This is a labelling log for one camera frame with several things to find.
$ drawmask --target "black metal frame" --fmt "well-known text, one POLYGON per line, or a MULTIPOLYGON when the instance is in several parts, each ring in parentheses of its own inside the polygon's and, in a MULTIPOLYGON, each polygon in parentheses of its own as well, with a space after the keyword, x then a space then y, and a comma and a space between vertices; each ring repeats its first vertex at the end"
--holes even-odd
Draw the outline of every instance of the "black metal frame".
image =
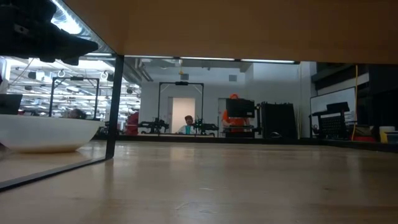
POLYGON ((325 96, 325 95, 329 95, 329 94, 332 94, 332 93, 337 93, 337 92, 339 92, 339 91, 344 91, 344 90, 349 90, 349 89, 352 89, 352 88, 355 88, 355 87, 348 87, 348 88, 344 88, 344 89, 342 89, 342 90, 336 90, 336 91, 331 91, 330 93, 324 93, 324 94, 321 94, 321 95, 317 95, 317 96, 312 96, 312 97, 310 97, 310 116, 308 117, 309 119, 310 119, 310 138, 313 138, 313 134, 312 134, 312 99, 313 98, 317 98, 317 97, 319 97, 319 96, 325 96))
POLYGON ((160 120, 160 94, 161 88, 163 84, 174 84, 180 86, 187 86, 187 85, 201 85, 201 119, 203 120, 203 96, 205 95, 205 84, 204 83, 189 83, 189 82, 160 82, 159 83, 159 90, 157 95, 157 119, 160 120))
MULTIPOLYGON (((23 186, 25 184, 30 184, 39 180, 43 180, 49 177, 53 177, 58 174, 62 174, 68 171, 79 169, 85 166, 97 164, 100 162, 112 159, 114 156, 114 147, 116 143, 117 125, 118 125, 118 113, 119 113, 119 101, 120 101, 120 91, 121 82, 123 77, 123 64, 124 56, 116 55, 116 66, 114 72, 113 90, 112 90, 112 101, 111 101, 111 114, 109 119, 109 133, 106 141, 106 156, 99 159, 90 159, 83 162, 78 162, 75 164, 70 164, 67 166, 46 170, 43 172, 38 172, 35 174, 27 175, 24 177, 19 177, 16 179, 7 180, 0 182, 0 192, 11 190, 16 187, 23 186)), ((55 86, 55 80, 53 79, 52 95, 55 86)))
POLYGON ((100 90, 100 79, 99 78, 83 78, 83 77, 53 77, 52 78, 52 84, 51 84, 51 97, 50 97, 50 108, 49 108, 49 117, 52 116, 52 103, 54 100, 54 90, 61 85, 61 83, 65 80, 71 80, 71 81, 83 81, 83 80, 95 80, 97 81, 97 86, 96 86, 96 93, 95 93, 95 105, 94 105, 94 119, 97 117, 97 107, 98 107, 98 92, 100 90), (61 80, 60 83, 55 85, 55 81, 61 80))

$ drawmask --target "red object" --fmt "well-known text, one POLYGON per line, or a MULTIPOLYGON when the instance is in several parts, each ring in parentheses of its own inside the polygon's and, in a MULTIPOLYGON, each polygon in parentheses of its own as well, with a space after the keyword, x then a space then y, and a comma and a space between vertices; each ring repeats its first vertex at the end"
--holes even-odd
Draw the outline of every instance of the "red object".
POLYGON ((138 112, 128 117, 125 134, 133 136, 138 135, 138 117, 138 112))
POLYGON ((354 136, 354 141, 376 142, 371 136, 354 136))

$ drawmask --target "person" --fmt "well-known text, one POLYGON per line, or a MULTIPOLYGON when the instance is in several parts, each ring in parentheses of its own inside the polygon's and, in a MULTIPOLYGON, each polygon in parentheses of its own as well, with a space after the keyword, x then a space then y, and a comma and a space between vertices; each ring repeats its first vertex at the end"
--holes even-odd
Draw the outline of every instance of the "person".
MULTIPOLYGON (((229 96, 229 98, 232 100, 237 100, 237 99, 239 99, 239 96, 238 96, 238 94, 231 94, 231 96, 229 96)), ((222 123, 223 123, 224 128, 228 128, 230 126, 249 126, 250 125, 249 119, 247 119, 247 118, 230 118, 228 116, 227 110, 224 111, 222 123)), ((234 129, 229 129, 229 131, 244 132, 244 129, 234 128, 234 129)))
POLYGON ((79 109, 73 109, 71 112, 69 112, 68 118, 72 119, 86 119, 87 115, 84 113, 82 110, 79 109))
POLYGON ((182 126, 177 134, 195 134, 195 128, 193 127, 193 118, 191 115, 185 116, 185 122, 187 125, 182 126))

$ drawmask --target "cable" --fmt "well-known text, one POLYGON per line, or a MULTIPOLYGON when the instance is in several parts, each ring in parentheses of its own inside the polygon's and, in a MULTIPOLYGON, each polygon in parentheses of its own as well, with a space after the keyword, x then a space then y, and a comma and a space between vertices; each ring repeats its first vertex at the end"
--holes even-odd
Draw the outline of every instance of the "cable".
POLYGON ((354 108, 354 129, 353 129, 353 135, 351 136, 351 141, 354 141, 355 137, 355 130, 356 130, 356 103, 357 103, 357 97, 358 97, 358 65, 355 65, 355 108, 354 108))
POLYGON ((18 81, 18 79, 21 77, 21 76, 23 76, 23 74, 26 72, 26 70, 29 68, 29 66, 31 65, 31 63, 33 62, 33 60, 35 60, 34 58, 29 62, 29 64, 27 64, 27 66, 26 66, 26 68, 24 69, 24 71, 20 74, 20 75, 18 75, 18 77, 16 78, 16 79, 14 79, 14 81, 12 81, 12 83, 11 84, 9 84, 9 86, 10 85, 12 85, 12 84, 14 84, 14 82, 16 82, 16 81, 18 81))

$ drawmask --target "white bowl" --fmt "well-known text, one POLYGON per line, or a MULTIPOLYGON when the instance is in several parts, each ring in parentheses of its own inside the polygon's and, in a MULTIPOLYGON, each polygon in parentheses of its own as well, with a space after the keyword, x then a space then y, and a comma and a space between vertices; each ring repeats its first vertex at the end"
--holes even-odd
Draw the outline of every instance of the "white bowl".
POLYGON ((73 152, 95 135, 99 121, 0 114, 0 142, 27 153, 73 152))

